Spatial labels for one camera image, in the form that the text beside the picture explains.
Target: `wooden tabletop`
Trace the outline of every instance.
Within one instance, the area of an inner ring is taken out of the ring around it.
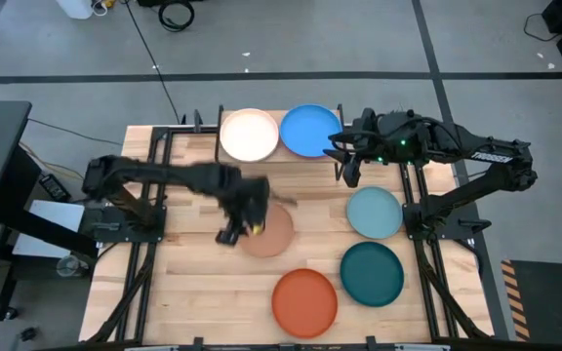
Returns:
[[[152,126],[130,126],[122,155],[145,160],[151,130]],[[213,161],[214,150],[215,135],[177,135],[171,162]],[[377,240],[400,258],[405,270],[403,291],[385,307],[360,305],[343,290],[338,274],[344,252],[367,240],[353,231],[345,217],[346,201],[357,189],[335,181],[333,163],[326,160],[263,161],[240,167],[246,176],[267,175],[275,192],[298,200],[295,208],[286,207],[297,230],[294,242],[284,253],[270,258],[248,256],[239,246],[220,246],[214,239],[226,219],[216,200],[169,186],[166,237],[155,258],[145,345],[191,344],[194,336],[203,336],[206,344],[361,343],[367,335],[374,335],[378,342],[430,340],[413,243],[407,239],[404,226],[396,235]],[[360,187],[381,186],[404,202],[397,165],[363,165],[361,172]],[[449,165],[431,163],[424,172],[431,193],[444,193],[456,186]],[[419,199],[413,175],[412,184]],[[129,184],[128,189],[139,195],[141,186]],[[121,298],[130,248],[131,244],[119,244],[97,264],[80,340],[99,329]],[[482,331],[493,333],[473,254],[451,241],[442,241],[441,251],[451,293]],[[430,250],[426,252],[430,259]],[[284,273],[301,267],[325,274],[339,300],[335,323],[310,340],[284,333],[270,306],[276,282]],[[446,335],[442,305],[438,298],[435,301],[440,331]],[[137,312],[135,302],[130,309],[128,336],[133,336]]]

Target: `gray floor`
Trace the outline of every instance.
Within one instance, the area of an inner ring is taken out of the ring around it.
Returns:
[[[522,32],[524,18],[547,3],[421,0],[441,72],[562,72],[554,42],[538,42]],[[150,10],[132,7],[165,74],[245,69],[428,72],[409,0],[207,0],[194,3],[194,8],[194,24],[175,34],[164,31]],[[533,19],[530,29],[549,36],[540,19]],[[106,17],[71,20],[55,1],[8,0],[0,15],[0,76],[154,74],[152,65],[126,8],[119,4]],[[539,182],[523,193],[499,193],[478,202],[481,217],[494,223],[486,240],[495,271],[506,257],[562,262],[562,80],[461,80],[444,85],[457,123],[478,135],[533,143]],[[167,90],[179,114],[191,115],[196,108],[206,123],[214,123],[221,103],[226,108],[278,109],[306,102],[330,107],[342,103],[347,119],[366,106],[379,111],[414,108],[441,118],[430,80],[172,81]],[[0,85],[0,99],[29,100],[34,119],[114,141],[122,140],[127,125],[176,120],[158,82],[9,84]],[[22,139],[45,161],[80,173],[91,158],[119,152],[116,146],[32,123]],[[480,165],[467,166],[471,173],[480,170]],[[64,182],[81,196],[78,182]],[[66,283],[20,287],[16,303],[27,314],[0,323],[0,332],[10,336],[0,340],[0,350],[10,349],[14,333],[32,325],[47,331],[36,341],[41,347],[76,340],[88,283]],[[53,290],[62,293],[48,293]],[[501,300],[506,313],[503,291]],[[507,326],[513,337],[512,325]]]

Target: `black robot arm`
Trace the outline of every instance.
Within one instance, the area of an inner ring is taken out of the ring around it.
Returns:
[[[254,233],[263,230],[270,187],[266,177],[243,178],[236,167],[220,163],[165,166],[126,157],[104,156],[88,165],[82,190],[93,200],[106,199],[126,213],[140,228],[154,226],[157,216],[147,200],[135,198],[123,184],[148,181],[178,185],[193,193],[219,200],[229,221],[217,241],[235,245],[246,234],[246,223]]]
[[[530,143],[475,136],[462,126],[413,110],[377,115],[366,108],[349,129],[329,139],[335,149],[325,153],[342,163],[341,173],[349,187],[358,185],[362,162],[422,167],[429,161],[450,164],[469,159],[491,164],[477,179],[444,195],[424,197],[419,207],[411,207],[406,224],[421,231],[434,230],[458,207],[498,190],[526,190],[537,179]]]

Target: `yellow object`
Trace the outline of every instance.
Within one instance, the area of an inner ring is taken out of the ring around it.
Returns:
[[[261,225],[256,225],[256,226],[253,227],[253,234],[254,235],[260,235],[261,232],[262,232]]]

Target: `cable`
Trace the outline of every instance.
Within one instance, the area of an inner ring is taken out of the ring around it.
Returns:
[[[187,8],[187,10],[190,12],[190,18],[184,24],[176,24],[172,19],[165,18],[164,11],[166,11],[166,9],[171,5],[182,5]],[[188,0],[168,0],[160,6],[160,9],[157,12],[157,16],[160,19],[160,24],[162,24],[164,29],[170,32],[177,33],[190,27],[190,25],[194,22],[194,8]]]
[[[164,76],[162,76],[162,72],[160,72],[160,67],[157,65],[157,62],[155,61],[155,58],[153,57],[151,50],[148,48],[148,45],[146,44],[146,40],[144,40],[144,36],[142,35],[141,29],[138,27],[138,23],[136,22],[136,18],[134,17],[132,8],[129,6],[129,0],[125,0],[125,2],[124,3],[121,2],[121,4],[125,4],[125,6],[127,6],[127,11],[129,12],[129,16],[132,18],[132,22],[134,23],[134,26],[136,27],[136,31],[138,32],[138,35],[140,36],[140,39],[144,44],[144,48],[146,49],[149,57],[151,58],[151,62],[153,62],[153,68],[155,68],[155,71],[157,72],[157,76],[160,78],[160,83],[162,83],[162,88],[164,88],[164,93],[166,93],[166,98],[168,98],[168,102],[171,104],[171,108],[173,108],[173,113],[175,113],[175,118],[177,118],[177,124],[179,124],[180,115],[177,113],[177,109],[175,108],[173,99],[171,98],[171,95],[168,93],[168,89],[166,88],[166,83],[164,83]]]
[[[552,36],[552,37],[550,37],[550,38],[543,39],[543,38],[541,38],[541,37],[538,37],[538,36],[535,35],[535,34],[529,33],[528,30],[526,30],[526,28],[528,27],[528,20],[529,20],[531,17],[533,17],[533,16],[541,16],[541,15],[542,15],[542,14],[532,14],[532,15],[529,15],[528,17],[526,17],[526,21],[524,21],[524,34],[528,35],[528,36],[531,37],[531,38],[535,38],[535,39],[537,39],[537,40],[539,40],[539,41],[543,41],[543,42],[552,41],[552,40],[554,40],[554,38],[556,38],[557,36],[561,35],[561,33],[558,33],[558,34],[555,34],[554,36]]]
[[[93,8],[93,14],[95,14],[95,16],[103,17],[107,15],[107,6],[105,6],[105,4],[103,4],[101,0],[93,0],[92,8]]]
[[[418,122],[427,122],[427,123],[429,123],[430,125],[432,125],[433,127],[439,127],[439,128],[441,128],[441,130],[444,131],[444,132],[453,140],[453,142],[455,143],[455,145],[457,146],[457,148],[459,149],[459,151],[462,150],[461,143],[460,143],[460,141],[455,137],[455,135],[453,135],[453,133],[452,133],[450,130],[448,130],[448,129],[442,124],[442,122],[440,122],[440,121],[438,121],[438,120],[436,120],[436,119],[434,119],[434,118],[430,118],[430,117],[415,117],[415,118],[411,118],[411,119],[409,119],[408,121],[406,121],[406,122],[404,122],[403,124],[401,124],[400,126],[398,126],[398,127],[394,128],[393,130],[389,131],[389,132],[388,132],[387,134],[385,134],[385,135],[380,135],[380,134],[377,134],[377,133],[374,133],[374,132],[369,132],[369,131],[354,132],[354,133],[348,133],[348,134],[345,134],[345,135],[346,135],[346,136],[353,136],[353,137],[355,137],[355,136],[357,136],[357,137],[360,137],[360,136],[362,136],[362,137],[377,137],[377,138],[379,138],[381,141],[387,142],[387,139],[388,139],[389,137],[393,136],[395,133],[397,133],[397,132],[400,131],[401,129],[407,127],[408,125],[410,125],[410,124],[412,124],[412,123],[418,123]],[[339,148],[338,146],[336,146],[335,144],[333,144],[333,146],[334,146],[337,150],[345,151],[345,150]],[[350,150],[350,151],[355,151],[355,152],[356,152],[356,151],[364,151],[364,150],[366,150],[366,149],[368,149],[368,148],[369,148],[369,146],[366,146],[366,147],[361,148],[361,149]]]
[[[107,254],[108,251],[114,249],[114,247],[117,245],[118,243],[112,243],[112,245],[108,246],[105,250],[103,250],[101,253],[99,253],[99,255],[97,256],[97,262],[99,262],[99,259],[101,257],[103,257],[104,254]]]
[[[62,175],[62,176],[68,176],[68,177],[71,177],[71,178],[74,178],[74,179],[77,179],[77,180],[84,180],[84,177],[82,175],[80,175],[77,171],[71,170],[69,167],[53,164],[53,163],[50,163],[50,162],[45,162],[40,157],[38,157],[38,155],[36,155],[34,150],[32,150],[29,146],[24,144],[22,141],[19,141],[19,144],[25,150],[25,152],[27,152],[29,154],[29,156],[31,156],[36,161],[38,161],[43,166],[45,166],[46,169],[48,169],[48,170],[50,170],[54,173],[57,173],[59,175]],[[58,170],[58,168],[61,168],[61,169],[66,170],[68,172],[71,172],[72,175],[67,174],[67,173],[65,173],[61,170]]]
[[[29,121],[32,121],[32,122],[34,122],[34,123],[38,123],[38,124],[40,124],[40,125],[46,126],[46,127],[50,127],[50,128],[57,129],[57,130],[59,130],[59,131],[71,133],[71,134],[76,135],[76,136],[78,136],[78,137],[86,138],[86,139],[88,139],[88,140],[98,141],[98,142],[106,142],[106,143],[110,143],[110,144],[113,144],[113,145],[123,146],[123,144],[120,143],[120,142],[105,140],[105,139],[96,138],[96,137],[91,137],[91,136],[84,136],[84,135],[79,134],[79,133],[77,133],[77,132],[73,132],[73,131],[70,131],[70,130],[68,130],[68,129],[62,128],[62,127],[53,126],[53,125],[50,125],[49,123],[37,121],[37,120],[32,119],[32,118],[28,118],[28,120],[29,120]]]

